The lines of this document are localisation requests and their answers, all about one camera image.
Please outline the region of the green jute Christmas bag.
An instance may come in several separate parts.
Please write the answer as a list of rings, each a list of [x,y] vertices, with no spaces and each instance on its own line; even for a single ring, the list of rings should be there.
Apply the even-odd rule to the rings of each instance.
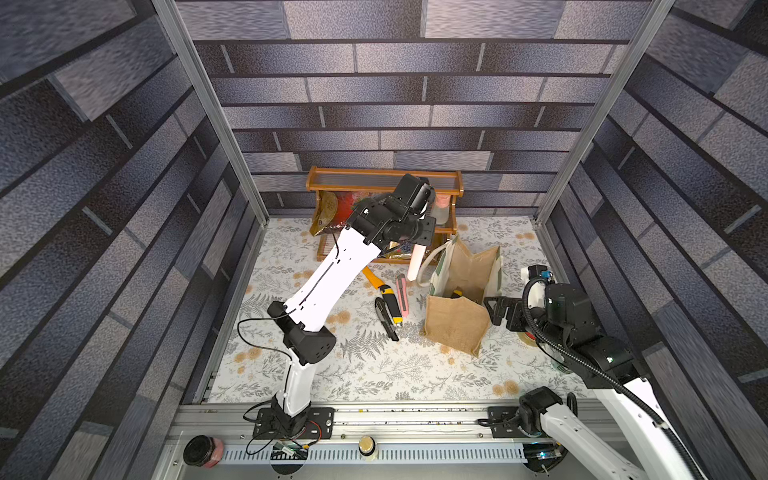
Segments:
[[[501,294],[502,266],[500,247],[474,253],[459,237],[431,252],[417,277],[428,289],[426,338],[477,358],[491,326],[483,299]],[[462,290],[463,297],[452,299],[454,290]]]

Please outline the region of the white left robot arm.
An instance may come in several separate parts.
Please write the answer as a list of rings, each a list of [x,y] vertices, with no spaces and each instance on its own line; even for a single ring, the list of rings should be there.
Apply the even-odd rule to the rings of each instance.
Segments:
[[[361,271],[392,242],[412,245],[406,278],[414,281],[434,235],[430,201],[408,201],[399,194],[366,199],[355,207],[334,250],[310,279],[286,302],[273,303],[268,314],[283,332],[289,364],[284,387],[272,409],[285,423],[300,424],[311,403],[317,364],[334,348],[335,336],[325,327],[331,310]]]

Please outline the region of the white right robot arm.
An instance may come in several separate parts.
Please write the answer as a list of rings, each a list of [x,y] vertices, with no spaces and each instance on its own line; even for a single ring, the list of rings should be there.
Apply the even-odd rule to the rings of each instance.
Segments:
[[[487,297],[495,325],[525,332],[557,364],[578,376],[620,427],[634,451],[631,462],[578,416],[574,395],[548,387],[523,394],[516,407],[491,407],[480,425],[496,438],[528,437],[525,457],[546,472],[572,455],[598,479],[702,479],[705,474],[656,401],[628,347],[602,329],[579,288],[546,273],[531,278],[521,298]]]

